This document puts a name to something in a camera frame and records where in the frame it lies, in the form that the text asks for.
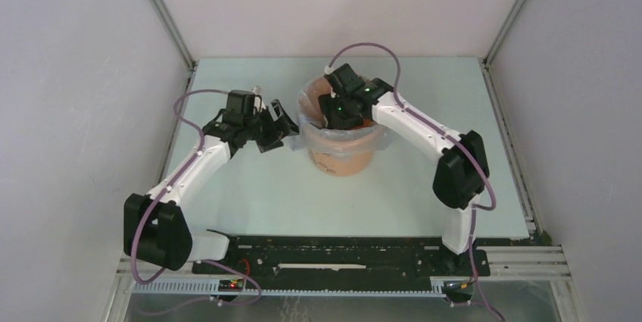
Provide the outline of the orange plastic trash bin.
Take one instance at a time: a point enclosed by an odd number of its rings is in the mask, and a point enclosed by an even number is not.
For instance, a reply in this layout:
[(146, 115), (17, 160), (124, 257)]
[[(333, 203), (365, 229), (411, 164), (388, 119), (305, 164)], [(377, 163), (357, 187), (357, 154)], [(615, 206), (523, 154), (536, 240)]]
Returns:
[(324, 77), (308, 81), (297, 94), (298, 140), (292, 148), (307, 151), (315, 167), (334, 177), (349, 177), (369, 166), (375, 152), (390, 144), (387, 128), (365, 122), (352, 130), (330, 130), (320, 110), (318, 97), (331, 86)]

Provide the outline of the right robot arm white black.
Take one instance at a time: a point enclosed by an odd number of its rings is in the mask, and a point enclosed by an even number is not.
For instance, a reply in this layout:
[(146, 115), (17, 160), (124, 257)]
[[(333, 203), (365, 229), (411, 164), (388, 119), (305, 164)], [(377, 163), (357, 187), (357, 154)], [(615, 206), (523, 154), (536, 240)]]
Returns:
[(448, 208), (441, 243), (441, 267), (459, 275), (471, 264), (467, 252), (474, 242), (472, 210), (478, 204), (490, 175), (480, 134), (459, 133), (406, 102), (384, 80), (366, 80), (349, 64), (325, 67), (331, 91), (318, 98), (326, 126), (348, 130), (371, 121), (386, 127), (414, 145), (436, 165), (432, 190)]

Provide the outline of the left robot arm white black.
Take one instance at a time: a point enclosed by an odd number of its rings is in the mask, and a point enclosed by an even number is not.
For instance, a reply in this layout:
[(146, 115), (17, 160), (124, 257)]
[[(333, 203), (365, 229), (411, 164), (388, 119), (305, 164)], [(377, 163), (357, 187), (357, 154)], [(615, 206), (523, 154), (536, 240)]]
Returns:
[(125, 201), (123, 250), (133, 261), (178, 270), (189, 261), (209, 259), (222, 274), (238, 267), (239, 253), (229, 247), (230, 237), (192, 231), (184, 213), (210, 177), (247, 143), (269, 152), (282, 147), (299, 128), (277, 99), (266, 103), (261, 95), (244, 90), (223, 94), (225, 106), (204, 126), (180, 119), (198, 134), (185, 159), (151, 190), (133, 193)]

